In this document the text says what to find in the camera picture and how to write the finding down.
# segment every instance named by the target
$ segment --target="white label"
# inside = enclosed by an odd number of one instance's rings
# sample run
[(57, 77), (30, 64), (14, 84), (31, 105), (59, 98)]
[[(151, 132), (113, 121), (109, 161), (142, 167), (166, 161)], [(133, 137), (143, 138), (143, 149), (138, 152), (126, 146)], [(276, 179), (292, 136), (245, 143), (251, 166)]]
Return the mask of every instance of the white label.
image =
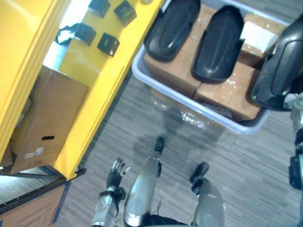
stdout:
[(36, 151), (34, 152), (34, 156), (35, 157), (40, 156), (43, 152), (43, 149), (44, 147), (37, 148)]
[(27, 158), (30, 158), (30, 157), (33, 157), (34, 156), (34, 153), (27, 153), (27, 154), (25, 154), (25, 159), (27, 159)]
[(245, 44), (266, 51), (277, 41), (278, 35), (248, 21), (244, 25), (240, 38), (245, 39)]

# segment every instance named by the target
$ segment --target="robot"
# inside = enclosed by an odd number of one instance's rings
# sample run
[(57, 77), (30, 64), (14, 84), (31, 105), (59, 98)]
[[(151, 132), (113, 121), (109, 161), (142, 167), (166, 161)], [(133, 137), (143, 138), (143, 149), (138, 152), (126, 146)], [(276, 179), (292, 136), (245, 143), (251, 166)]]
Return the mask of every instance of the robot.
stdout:
[[(164, 143), (163, 137), (157, 138), (154, 153), (147, 159), (129, 191), (123, 212), (126, 227), (185, 225), (174, 219), (151, 215), (155, 183), (161, 174), (160, 158)], [(91, 222), (92, 227), (114, 226), (114, 220), (119, 211), (119, 202), (125, 198), (125, 191), (119, 185), (122, 177), (130, 170), (130, 167), (122, 170), (124, 166), (125, 163), (121, 158), (114, 162), (107, 178), (107, 190), (99, 195), (96, 214)], [(191, 190), (198, 196), (192, 226), (223, 227), (223, 199), (216, 187), (204, 178), (208, 168), (209, 166), (205, 162), (199, 164), (189, 179), (192, 183)]]

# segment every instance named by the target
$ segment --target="shelf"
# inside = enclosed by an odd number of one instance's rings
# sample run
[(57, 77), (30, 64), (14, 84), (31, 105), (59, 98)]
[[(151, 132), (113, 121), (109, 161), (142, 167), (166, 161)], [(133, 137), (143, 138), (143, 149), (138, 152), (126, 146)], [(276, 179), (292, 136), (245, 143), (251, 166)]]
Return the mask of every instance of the shelf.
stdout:
[(0, 1), (0, 160), (69, 2)]
[[(129, 0), (128, 2), (135, 8), (137, 17), (127, 27), (123, 27), (114, 14), (114, 9), (121, 2), (122, 0), (111, 1), (104, 18), (90, 11), (86, 13), (82, 22), (91, 26), (97, 34), (90, 46), (73, 39), (59, 67), (59, 71), (89, 87), (86, 100), (53, 165), (68, 180), (76, 176), (75, 170), (164, 0), (153, 0), (147, 5), (140, 0)], [(114, 57), (97, 48), (104, 32), (116, 37), (120, 42)]]

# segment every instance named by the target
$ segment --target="silver robot leg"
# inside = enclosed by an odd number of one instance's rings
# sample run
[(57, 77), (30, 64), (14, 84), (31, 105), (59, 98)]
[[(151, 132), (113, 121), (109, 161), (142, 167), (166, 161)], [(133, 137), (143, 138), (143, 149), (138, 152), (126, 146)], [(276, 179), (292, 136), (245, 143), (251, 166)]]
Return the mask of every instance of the silver robot leg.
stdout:
[(200, 187), (199, 202), (193, 220), (198, 227), (224, 227), (223, 198), (208, 180)]
[(159, 137), (154, 154), (148, 158), (135, 179), (125, 202), (124, 222), (132, 227), (140, 226), (150, 214), (156, 178), (160, 175), (160, 157), (164, 139)]

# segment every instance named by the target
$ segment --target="floor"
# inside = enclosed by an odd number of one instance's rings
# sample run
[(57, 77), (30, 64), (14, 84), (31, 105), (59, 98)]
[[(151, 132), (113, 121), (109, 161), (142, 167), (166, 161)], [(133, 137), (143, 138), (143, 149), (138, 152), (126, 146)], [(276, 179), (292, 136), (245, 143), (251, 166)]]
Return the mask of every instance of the floor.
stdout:
[[(288, 22), (302, 12), (303, 2), (240, 1)], [(117, 157), (132, 166), (121, 184), (128, 191), (159, 135), (166, 145), (152, 212), (160, 204), (160, 215), (190, 224), (197, 198), (188, 179), (206, 161), (210, 165), (206, 177), (224, 198), (226, 227), (296, 226), (301, 192), (288, 182), (289, 158), (294, 155), (289, 113), (272, 113), (263, 128), (250, 136), (204, 123), (198, 128), (185, 122), (179, 110), (159, 103), (129, 73), (84, 157), (86, 174), (72, 181), (58, 226), (90, 225), (98, 194), (106, 189), (107, 174)], [(118, 227), (123, 226), (123, 204), (116, 218)]]

